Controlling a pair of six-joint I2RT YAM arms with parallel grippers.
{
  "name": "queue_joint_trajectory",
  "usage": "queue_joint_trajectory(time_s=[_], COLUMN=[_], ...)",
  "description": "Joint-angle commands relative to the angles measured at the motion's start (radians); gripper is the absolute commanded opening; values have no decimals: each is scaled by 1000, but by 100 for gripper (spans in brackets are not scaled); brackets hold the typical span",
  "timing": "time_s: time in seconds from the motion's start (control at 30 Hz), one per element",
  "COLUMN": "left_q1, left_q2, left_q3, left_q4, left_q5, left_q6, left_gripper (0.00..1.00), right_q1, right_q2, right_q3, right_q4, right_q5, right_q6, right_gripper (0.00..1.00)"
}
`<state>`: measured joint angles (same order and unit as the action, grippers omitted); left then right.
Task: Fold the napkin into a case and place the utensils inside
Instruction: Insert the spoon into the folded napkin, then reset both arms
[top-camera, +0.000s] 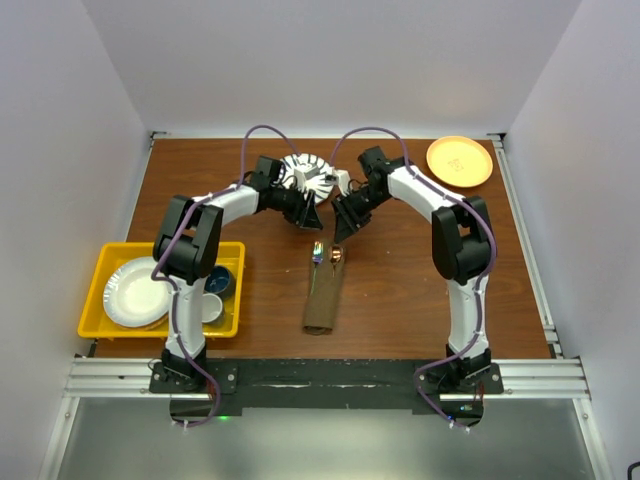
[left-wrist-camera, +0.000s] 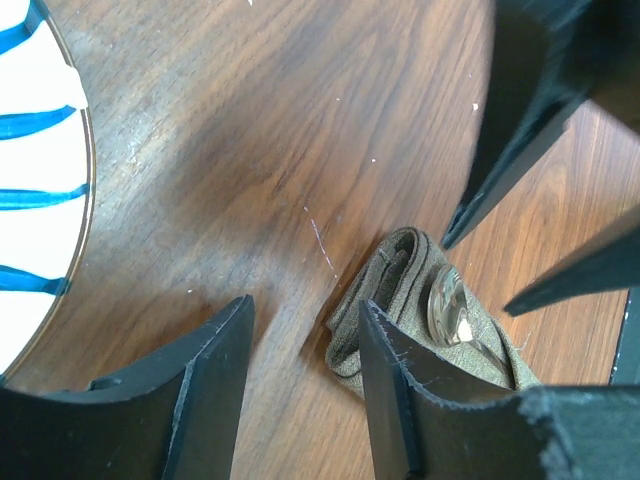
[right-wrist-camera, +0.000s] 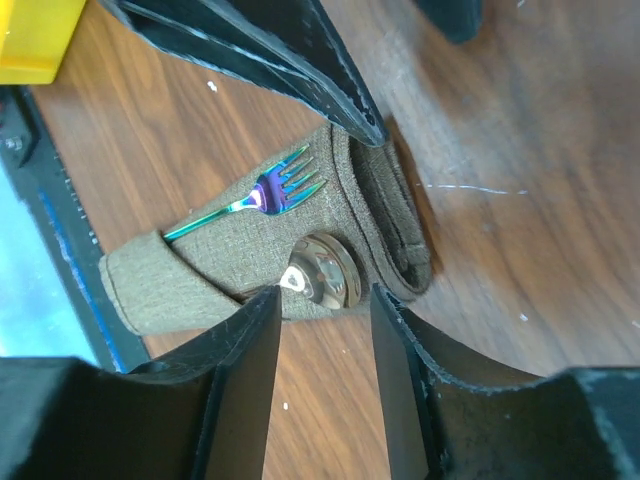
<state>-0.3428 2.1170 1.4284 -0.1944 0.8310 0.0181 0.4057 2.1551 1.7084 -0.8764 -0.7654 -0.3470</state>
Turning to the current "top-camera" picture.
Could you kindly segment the brown cloth napkin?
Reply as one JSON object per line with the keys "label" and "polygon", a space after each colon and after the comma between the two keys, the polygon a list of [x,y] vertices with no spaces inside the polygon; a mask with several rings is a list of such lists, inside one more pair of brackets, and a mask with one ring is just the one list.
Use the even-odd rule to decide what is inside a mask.
{"label": "brown cloth napkin", "polygon": [[[337,244],[322,241],[324,242],[324,260],[317,273],[314,293],[309,295],[308,291],[302,320],[303,332],[316,336],[330,334],[334,330],[346,263],[345,249],[339,245],[343,249],[343,259],[336,269],[336,275],[332,276],[331,247]],[[309,287],[311,269],[312,260],[309,272]]]}

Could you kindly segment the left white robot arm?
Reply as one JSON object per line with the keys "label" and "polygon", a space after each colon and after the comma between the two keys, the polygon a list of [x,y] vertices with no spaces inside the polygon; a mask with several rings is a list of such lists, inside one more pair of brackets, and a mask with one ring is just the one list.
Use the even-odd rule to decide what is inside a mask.
{"label": "left white robot arm", "polygon": [[167,283],[171,295],[169,333],[156,374],[161,381],[185,392],[214,383],[206,368],[203,296],[225,225],[273,210],[296,227],[323,228],[316,191],[306,185],[306,174],[298,166],[289,176],[285,172],[283,161],[261,156],[253,171],[219,192],[170,200],[152,252],[156,267],[151,279]]}

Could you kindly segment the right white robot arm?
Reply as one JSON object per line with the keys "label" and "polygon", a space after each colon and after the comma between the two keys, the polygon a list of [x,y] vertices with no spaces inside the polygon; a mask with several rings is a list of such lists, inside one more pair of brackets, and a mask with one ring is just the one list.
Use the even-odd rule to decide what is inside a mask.
{"label": "right white robot arm", "polygon": [[332,168],[327,179],[340,194],[332,200],[340,243],[367,225],[372,211],[395,199],[410,206],[431,225],[431,257],[446,280],[451,327],[446,357],[419,369],[445,374],[445,384],[469,392],[491,365],[486,335],[486,289],[497,257],[497,245],[486,202],[463,197],[431,180],[408,158],[391,160],[379,147],[365,150],[358,162],[366,181],[351,187],[347,171]]}

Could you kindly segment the copper spoon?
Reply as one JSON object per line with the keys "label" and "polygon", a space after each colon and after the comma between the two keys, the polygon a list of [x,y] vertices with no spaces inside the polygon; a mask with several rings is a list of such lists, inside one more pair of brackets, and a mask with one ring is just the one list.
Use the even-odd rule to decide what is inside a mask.
{"label": "copper spoon", "polygon": [[332,276],[336,275],[336,269],[343,259],[343,249],[339,245],[331,247],[330,262],[332,266]]}

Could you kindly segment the iridescent fork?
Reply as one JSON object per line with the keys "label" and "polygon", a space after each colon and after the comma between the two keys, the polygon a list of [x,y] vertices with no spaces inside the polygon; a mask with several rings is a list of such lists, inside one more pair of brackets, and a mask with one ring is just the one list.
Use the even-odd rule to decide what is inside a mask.
{"label": "iridescent fork", "polygon": [[312,249],[312,269],[310,275],[310,287],[309,295],[312,295],[315,290],[317,273],[320,265],[324,260],[324,242],[321,240],[315,241]]}

